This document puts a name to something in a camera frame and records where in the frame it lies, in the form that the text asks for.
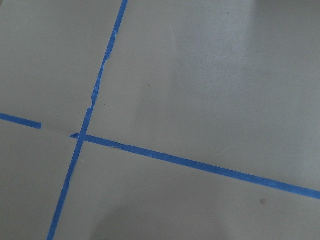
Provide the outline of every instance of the small mark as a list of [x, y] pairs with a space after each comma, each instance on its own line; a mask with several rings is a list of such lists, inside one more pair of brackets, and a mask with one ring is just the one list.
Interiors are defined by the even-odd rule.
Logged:
[[260, 203], [261, 203], [262, 205], [266, 205], [266, 203], [267, 203], [267, 199], [262, 198], [262, 199], [260, 200]]

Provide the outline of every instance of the blue tape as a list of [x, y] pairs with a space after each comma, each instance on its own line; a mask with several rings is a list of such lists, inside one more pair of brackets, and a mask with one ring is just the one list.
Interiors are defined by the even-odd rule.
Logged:
[[71, 177], [72, 177], [73, 172], [75, 170], [75, 167], [76, 167], [76, 164], [77, 164], [77, 161], [78, 161], [82, 146], [84, 144], [85, 136], [87, 134], [87, 130], [88, 130], [88, 126], [89, 126], [89, 123], [90, 123], [90, 120], [91, 120], [91, 116], [92, 116], [92, 113], [93, 113], [95, 105], [96, 105], [96, 101], [97, 101], [98, 94], [99, 94], [101, 78], [102, 78], [102, 75], [103, 75], [103, 72], [104, 72], [104, 67], [105, 67], [105, 64], [106, 64], [107, 60], [109, 59], [109, 57], [111, 55], [112, 50], [113, 50], [113, 47], [114, 47], [114, 44], [115, 44], [115, 41], [116, 41], [116, 35], [117, 35], [118, 31], [119, 31], [119, 27], [120, 27], [122, 18], [124, 16], [127, 3], [128, 3], [128, 0], [123, 0], [122, 3], [121, 3], [121, 7], [119, 9], [119, 12], [118, 12], [118, 15], [117, 15], [114, 27], [113, 27], [113, 31], [112, 31], [111, 37], [110, 37], [108, 46], [106, 48], [104, 58], [102, 60], [100, 71], [99, 71], [99, 74], [97, 76], [97, 79], [96, 79], [96, 82], [95, 82], [95, 85], [94, 85], [94, 89], [93, 89], [93, 92], [92, 92], [92, 95], [91, 95], [92, 105], [86, 111], [86, 114], [85, 114], [85, 117], [84, 117], [84, 120], [83, 120], [83, 124], [82, 124], [82, 127], [81, 127], [81, 131], [80, 131], [80, 134], [78, 135], [78, 138], [77, 138], [78, 140], [76, 142], [76, 146], [75, 146], [75, 149], [74, 149], [74, 152], [73, 152], [72, 160], [71, 160], [68, 172], [66, 174], [66, 177], [65, 177], [65, 180], [64, 180], [64, 184], [63, 184], [63, 187], [62, 187], [62, 190], [61, 190], [61, 194], [60, 194], [60, 197], [59, 197], [56, 209], [55, 209], [55, 213], [54, 213], [54, 216], [53, 216], [53, 219], [52, 219], [52, 222], [51, 222], [51, 226], [50, 226], [47, 238], [46, 238], [47, 240], [53, 240], [54, 239], [54, 236], [55, 236], [55, 233], [56, 233], [56, 229], [57, 229], [57, 226], [58, 226], [58, 223], [59, 223], [59, 219], [60, 219], [60, 216], [61, 216], [61, 212], [63, 210], [64, 204], [65, 204], [65, 201], [66, 201], [66, 197], [67, 197], [67, 194], [68, 194]]
[[[70, 137], [77, 139], [79, 137], [79, 133], [73, 134]], [[295, 186], [295, 185], [287, 184], [284, 182], [267, 179], [264, 177], [250, 175], [243, 172], [233, 171], [230, 169], [213, 166], [213, 165], [209, 165], [209, 164], [205, 164], [205, 163], [201, 163], [198, 161], [193, 161], [193, 160], [189, 160], [189, 159], [185, 159], [177, 156], [172, 156], [172, 155], [168, 155], [168, 154], [157, 152], [157, 151], [151, 151], [151, 150], [144, 149], [137, 146], [123, 145], [115, 141], [110, 141], [107, 139], [103, 139], [103, 138], [99, 138], [91, 135], [86, 135], [84, 140], [86, 142], [90, 142], [93, 144], [99, 144], [99, 145], [103, 145], [111, 148], [117, 148], [129, 153], [146, 156], [153, 159], [159, 159], [169, 163], [186, 166], [193, 169], [198, 169], [201, 171], [222, 175], [225, 177], [238, 179], [238, 180], [253, 183], [253, 184], [258, 184], [265, 187], [278, 189], [278, 190], [302, 195], [309, 198], [320, 199], [320, 191], [317, 191], [317, 190]]]
[[42, 127], [42, 124], [40, 122], [31, 121], [31, 120], [23, 119], [16, 116], [10, 116], [4, 113], [0, 113], [0, 119], [15, 123], [15, 124], [24, 125], [30, 128], [35, 128], [35, 129], [41, 129]]

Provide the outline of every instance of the gray surface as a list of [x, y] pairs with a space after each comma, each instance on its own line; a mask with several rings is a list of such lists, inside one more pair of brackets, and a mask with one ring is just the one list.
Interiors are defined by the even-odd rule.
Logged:
[[[44, 240], [120, 0], [0, 7], [0, 239]], [[318, 189], [320, 3], [129, 0], [89, 134]], [[84, 143], [55, 240], [318, 239], [320, 202]]]
[[55, 240], [315, 240], [320, 201], [86, 143]]
[[74, 133], [120, 0], [5, 0], [0, 8], [0, 112]]
[[0, 239], [44, 240], [75, 143], [0, 121]]
[[88, 134], [320, 190], [319, 8], [130, 1]]

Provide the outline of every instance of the blue painter's tape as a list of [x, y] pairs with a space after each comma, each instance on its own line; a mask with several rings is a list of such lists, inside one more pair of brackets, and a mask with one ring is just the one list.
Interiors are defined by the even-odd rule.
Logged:
[[99, 94], [101, 78], [102, 78], [102, 75], [103, 75], [103, 72], [104, 72], [104, 67], [105, 67], [105, 64], [106, 64], [107, 60], [109, 59], [109, 57], [111, 55], [112, 50], [113, 50], [113, 47], [114, 47], [114, 44], [115, 44], [115, 41], [116, 41], [116, 35], [117, 35], [118, 31], [119, 31], [119, 27], [120, 27], [122, 18], [124, 16], [124, 13], [125, 13], [125, 10], [126, 10], [126, 7], [127, 7], [127, 3], [128, 3], [128, 0], [123, 0], [122, 3], [121, 3], [121, 7], [119, 9], [119, 12], [118, 12], [118, 15], [117, 15], [114, 27], [113, 27], [113, 31], [112, 31], [111, 37], [110, 37], [108, 46], [106, 48], [104, 58], [102, 60], [100, 71], [98, 73], [98, 76], [97, 76], [97, 79], [96, 79], [96, 82], [95, 82], [95, 85], [94, 85], [94, 89], [93, 89], [93, 92], [92, 92], [92, 95], [91, 95], [92, 105], [86, 111], [86, 114], [85, 114], [85, 117], [84, 117], [84, 120], [83, 120], [83, 124], [82, 124], [82, 127], [81, 127], [81, 131], [80, 131], [80, 134], [78, 135], [78, 138], [77, 138], [77, 142], [76, 142], [76, 146], [75, 146], [75, 149], [74, 149], [74, 152], [73, 152], [72, 160], [71, 160], [68, 172], [66, 174], [66, 177], [65, 177], [65, 180], [64, 180], [64, 184], [63, 184], [63, 187], [62, 187], [62, 190], [61, 190], [61, 194], [60, 194], [60, 197], [59, 197], [59, 200], [58, 200], [55, 212], [54, 212], [54, 216], [53, 216], [53, 219], [52, 219], [52, 222], [51, 222], [51, 226], [50, 226], [47, 238], [46, 238], [47, 240], [53, 240], [54, 239], [54, 236], [55, 236], [55, 233], [56, 233], [56, 230], [57, 230], [57, 226], [58, 226], [58, 223], [59, 223], [59, 219], [60, 219], [60, 216], [61, 216], [61, 212], [63, 210], [64, 204], [65, 204], [65, 201], [66, 201], [66, 197], [67, 197], [67, 194], [68, 194], [71, 177], [72, 177], [73, 172], [75, 170], [75, 167], [76, 167], [76, 164], [77, 164], [77, 161], [78, 161], [82, 146], [84, 144], [84, 140], [85, 140], [85, 137], [86, 137], [86, 134], [87, 134], [87, 130], [88, 130], [88, 127], [89, 127], [89, 124], [90, 124], [91, 116], [92, 116], [92, 113], [93, 113], [95, 105], [96, 105], [96, 101], [97, 101], [98, 94]]
[[[70, 137], [77, 139], [79, 137], [79, 133], [73, 134]], [[198, 169], [201, 171], [222, 175], [225, 177], [238, 179], [238, 180], [253, 183], [253, 184], [258, 184], [258, 185], [266, 186], [269, 188], [302, 195], [309, 198], [320, 199], [320, 191], [317, 191], [317, 190], [295, 186], [295, 185], [287, 184], [284, 182], [267, 179], [264, 177], [250, 175], [243, 172], [233, 171], [230, 169], [213, 166], [213, 165], [209, 165], [209, 164], [205, 164], [205, 163], [201, 163], [198, 161], [193, 161], [193, 160], [189, 160], [189, 159], [185, 159], [177, 156], [172, 156], [172, 155], [144, 149], [137, 146], [123, 145], [115, 141], [110, 141], [110, 140], [95, 137], [95, 136], [86, 135], [84, 140], [86, 142], [99, 144], [99, 145], [103, 145], [111, 148], [121, 149], [129, 153], [134, 153], [134, 154], [146, 156], [149, 158], [159, 159], [162, 161], [186, 166], [193, 169]]]
[[15, 124], [24, 125], [30, 128], [35, 128], [35, 129], [41, 129], [42, 127], [42, 124], [40, 122], [31, 121], [31, 120], [23, 119], [16, 116], [10, 116], [4, 113], [0, 113], [0, 119], [15, 123]]

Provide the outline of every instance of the torn tape edge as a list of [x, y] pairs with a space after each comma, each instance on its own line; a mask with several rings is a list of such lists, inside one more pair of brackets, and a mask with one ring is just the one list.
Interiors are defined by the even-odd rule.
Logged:
[[59, 200], [58, 200], [58, 203], [57, 203], [54, 215], [53, 215], [53, 219], [52, 219], [46, 240], [53, 240], [55, 237], [55, 233], [56, 233], [56, 230], [58, 227], [60, 216], [61, 216], [64, 204], [66, 201], [66, 197], [68, 194], [71, 177], [73, 175], [77, 161], [79, 159], [79, 155], [80, 155], [83, 143], [85, 141], [87, 130], [88, 130], [88, 127], [90, 124], [91, 116], [92, 116], [92, 113], [93, 113], [95, 105], [96, 105], [96, 101], [97, 101], [98, 94], [99, 94], [101, 78], [102, 78], [102, 75], [104, 72], [104, 67], [105, 67], [106, 62], [110, 58], [110, 55], [112, 53], [112, 50], [113, 50], [113, 47], [114, 47], [114, 44], [116, 41], [116, 35], [119, 31], [120, 24], [121, 24], [121, 21], [123, 19], [123, 16], [124, 16], [124, 13], [125, 13], [125, 10], [127, 7], [127, 3], [128, 3], [128, 0], [122, 0], [121, 7], [119, 9], [116, 21], [114, 23], [113, 31], [110, 36], [110, 40], [109, 40], [108, 46], [106, 48], [104, 58], [101, 63], [100, 71], [98, 73], [98, 76], [97, 76], [97, 79], [96, 79], [96, 82], [94, 85], [94, 89], [92, 91], [92, 95], [91, 95], [92, 105], [86, 111], [86, 114], [85, 114], [85, 117], [84, 117], [84, 120], [82, 123], [81, 131], [80, 131], [80, 134], [78, 135], [78, 138], [77, 138], [77, 142], [76, 142], [76, 146], [75, 146], [75, 149], [73, 152], [72, 160], [70, 162], [70, 166], [69, 166], [68, 172], [66, 174], [66, 177], [65, 177], [65, 180], [63, 183], [63, 187], [62, 187], [62, 190], [60, 193], [60, 197], [59, 197]]

